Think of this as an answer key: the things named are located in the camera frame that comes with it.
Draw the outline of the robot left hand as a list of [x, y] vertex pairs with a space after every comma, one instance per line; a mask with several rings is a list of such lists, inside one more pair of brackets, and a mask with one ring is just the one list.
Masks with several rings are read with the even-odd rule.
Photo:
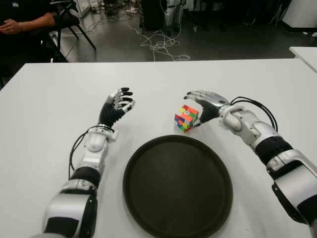
[[111, 128], [135, 106], [132, 95], [133, 93], [128, 87], [122, 87], [112, 92], [101, 109], [98, 124]]

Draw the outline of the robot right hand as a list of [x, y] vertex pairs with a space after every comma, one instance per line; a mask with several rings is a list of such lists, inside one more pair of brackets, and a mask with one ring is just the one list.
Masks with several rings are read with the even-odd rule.
[[187, 92], [184, 100], [192, 100], [202, 107], [202, 113], [194, 123], [193, 127], [198, 127], [212, 119], [218, 118], [223, 107], [230, 105], [230, 102], [223, 96], [210, 91], [198, 90]]

